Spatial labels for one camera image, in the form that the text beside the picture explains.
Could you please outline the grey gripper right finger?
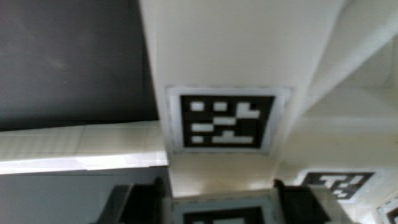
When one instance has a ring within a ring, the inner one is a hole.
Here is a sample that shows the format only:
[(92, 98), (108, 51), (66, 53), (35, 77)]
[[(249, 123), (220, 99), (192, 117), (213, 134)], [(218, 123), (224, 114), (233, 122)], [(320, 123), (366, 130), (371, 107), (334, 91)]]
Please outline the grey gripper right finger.
[(273, 180), (284, 224), (357, 224), (323, 187), (293, 186)]

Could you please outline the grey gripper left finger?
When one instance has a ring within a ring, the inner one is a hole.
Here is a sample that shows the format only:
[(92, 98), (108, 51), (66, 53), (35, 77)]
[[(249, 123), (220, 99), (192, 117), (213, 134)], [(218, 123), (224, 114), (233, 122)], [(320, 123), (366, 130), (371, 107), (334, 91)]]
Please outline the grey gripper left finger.
[(162, 224), (163, 180), (117, 185), (94, 224)]

